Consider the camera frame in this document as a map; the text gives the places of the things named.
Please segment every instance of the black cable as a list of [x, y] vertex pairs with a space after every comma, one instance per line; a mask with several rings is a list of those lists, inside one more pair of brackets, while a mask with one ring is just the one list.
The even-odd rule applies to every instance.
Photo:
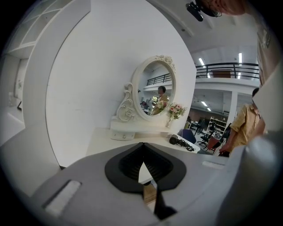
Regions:
[[176, 144], [179, 144], [182, 147], [185, 147], [188, 151], [193, 151], [194, 150], [194, 148], [191, 145], [189, 145], [188, 143], [186, 143], [182, 139], [177, 139], [177, 143]]

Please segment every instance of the white column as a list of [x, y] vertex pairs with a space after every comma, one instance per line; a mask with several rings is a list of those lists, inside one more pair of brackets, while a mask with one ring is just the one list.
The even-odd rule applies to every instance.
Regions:
[[230, 106], [230, 112], [227, 119], [226, 127], [234, 121], [236, 115], [236, 109], [237, 109], [237, 99], [238, 99], [238, 92], [232, 91], [231, 106]]

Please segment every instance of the person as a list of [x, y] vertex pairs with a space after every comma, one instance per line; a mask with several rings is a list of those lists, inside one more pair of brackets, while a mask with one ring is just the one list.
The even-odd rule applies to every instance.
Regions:
[[[158, 101], [163, 101], [164, 102], [164, 107], [166, 107], [167, 105], [167, 95], [165, 94], [166, 92], [166, 88], [164, 86], [160, 86], [158, 87], [158, 94], [159, 94], [159, 98], [158, 98]], [[163, 109], [160, 109], [157, 107], [157, 105], [155, 105], [153, 111], [152, 111], [152, 114], [151, 115], [157, 115], [159, 114]]]
[[[200, 0], [202, 7], [208, 14], [215, 15], [216, 12], [227, 15], [250, 14], [257, 26], [257, 60], [259, 64], [260, 86], [263, 86], [272, 75], [282, 58], [281, 46], [267, 26], [264, 18], [251, 6], [247, 0]], [[250, 136], [250, 140], [263, 134], [265, 122], [260, 119], [258, 126]]]
[[[258, 90], [259, 88], [254, 89], [252, 97], [256, 95]], [[229, 154], [235, 147], [246, 145], [259, 121], [260, 115], [255, 103], [253, 102], [250, 105], [245, 104], [236, 119], [230, 125], [230, 136], [226, 144], [219, 150], [220, 156], [229, 157]]]
[[143, 101], [143, 102], [141, 102], [141, 108], [148, 109], [149, 106], [147, 105], [147, 103], [145, 101]]

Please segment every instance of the yellow shirt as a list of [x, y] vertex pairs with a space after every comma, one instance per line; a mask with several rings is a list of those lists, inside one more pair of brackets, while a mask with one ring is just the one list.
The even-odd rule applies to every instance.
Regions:
[[[167, 102], [167, 95], [166, 94], [163, 94], [161, 97], [158, 98], [158, 101], [164, 101], [164, 102]], [[157, 107], [154, 107], [151, 115], [157, 115], [161, 112], [162, 110], [157, 108]]]
[[231, 129], [237, 132], [235, 135], [232, 147], [229, 152], [231, 152], [235, 147], [240, 145], [246, 145], [248, 139], [254, 131], [260, 120], [260, 116], [255, 112], [252, 104], [245, 104], [233, 123], [230, 125]]

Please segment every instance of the white ceiling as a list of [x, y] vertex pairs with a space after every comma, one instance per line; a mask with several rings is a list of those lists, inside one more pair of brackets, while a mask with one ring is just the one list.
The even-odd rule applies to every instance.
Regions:
[[250, 15], [213, 18], [202, 13], [197, 21], [185, 8], [191, 0], [147, 0], [176, 28], [187, 45], [195, 65], [199, 58], [205, 64], [238, 62], [243, 53], [244, 63], [256, 63], [256, 25]]
[[[209, 107], [215, 113], [228, 114], [230, 111], [232, 92], [224, 90], [203, 90], [196, 89], [194, 91], [194, 97], [191, 103], [192, 107], [203, 109], [207, 111]], [[252, 96], [241, 94], [237, 98], [237, 112], [242, 108], [244, 104], [252, 103]]]

